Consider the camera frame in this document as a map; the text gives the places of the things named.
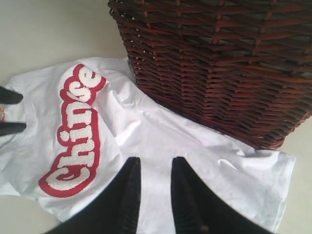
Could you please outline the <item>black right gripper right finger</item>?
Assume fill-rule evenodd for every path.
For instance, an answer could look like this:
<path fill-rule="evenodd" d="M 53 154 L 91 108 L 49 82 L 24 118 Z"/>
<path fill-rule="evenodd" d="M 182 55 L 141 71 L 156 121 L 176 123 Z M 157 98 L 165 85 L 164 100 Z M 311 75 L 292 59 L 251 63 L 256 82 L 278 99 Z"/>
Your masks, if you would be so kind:
<path fill-rule="evenodd" d="M 172 162 L 172 210 L 177 234 L 264 234 L 219 198 L 183 157 Z"/>

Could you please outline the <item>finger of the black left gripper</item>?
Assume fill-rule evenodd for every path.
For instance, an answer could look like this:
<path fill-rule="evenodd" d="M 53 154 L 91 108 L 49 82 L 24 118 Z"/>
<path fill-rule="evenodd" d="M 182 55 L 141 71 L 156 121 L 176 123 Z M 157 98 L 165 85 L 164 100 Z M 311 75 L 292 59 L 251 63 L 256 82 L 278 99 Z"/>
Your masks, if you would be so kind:
<path fill-rule="evenodd" d="M 23 100 L 23 95 L 9 90 L 5 87 L 0 87 L 0 103 L 4 105 L 18 104 Z"/>
<path fill-rule="evenodd" d="M 22 122 L 0 122 L 0 136 L 7 136 L 23 132 L 26 124 Z"/>

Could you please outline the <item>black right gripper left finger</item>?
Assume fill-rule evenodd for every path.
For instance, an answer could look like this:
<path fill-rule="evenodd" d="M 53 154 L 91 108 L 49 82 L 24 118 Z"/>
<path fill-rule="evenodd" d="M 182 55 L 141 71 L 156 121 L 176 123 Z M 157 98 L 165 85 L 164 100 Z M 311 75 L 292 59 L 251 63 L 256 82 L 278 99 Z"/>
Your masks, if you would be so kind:
<path fill-rule="evenodd" d="M 141 164 L 126 160 L 110 184 L 87 207 L 49 234 L 135 234 L 141 199 Z"/>

